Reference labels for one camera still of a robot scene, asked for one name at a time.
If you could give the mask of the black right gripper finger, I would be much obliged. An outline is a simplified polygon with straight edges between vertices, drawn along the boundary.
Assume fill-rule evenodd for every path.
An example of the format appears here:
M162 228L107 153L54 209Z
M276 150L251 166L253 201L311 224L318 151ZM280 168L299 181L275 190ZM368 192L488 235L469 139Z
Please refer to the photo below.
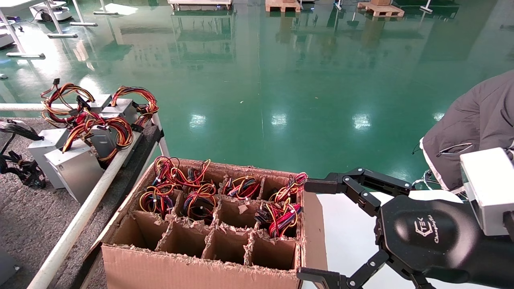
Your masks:
M329 173L325 179L308 179L304 188L317 194L344 194L366 214L375 217L381 202L368 189L393 197L408 196L412 184L365 168L355 168L345 173Z
M404 262L398 256L386 250L379 250L367 263L363 264L352 276L347 277L336 271L300 267L297 277L303 281L319 283L323 289L362 289L384 265L399 261L400 273L408 276L415 289L433 289L422 271L414 269L416 262Z

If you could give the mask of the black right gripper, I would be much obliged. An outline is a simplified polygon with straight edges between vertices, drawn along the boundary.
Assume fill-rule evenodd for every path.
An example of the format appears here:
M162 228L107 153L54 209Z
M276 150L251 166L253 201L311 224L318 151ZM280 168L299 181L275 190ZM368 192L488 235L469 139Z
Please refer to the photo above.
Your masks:
M469 204L397 196L377 211L376 244L402 278L514 287L514 246L507 235L487 236Z

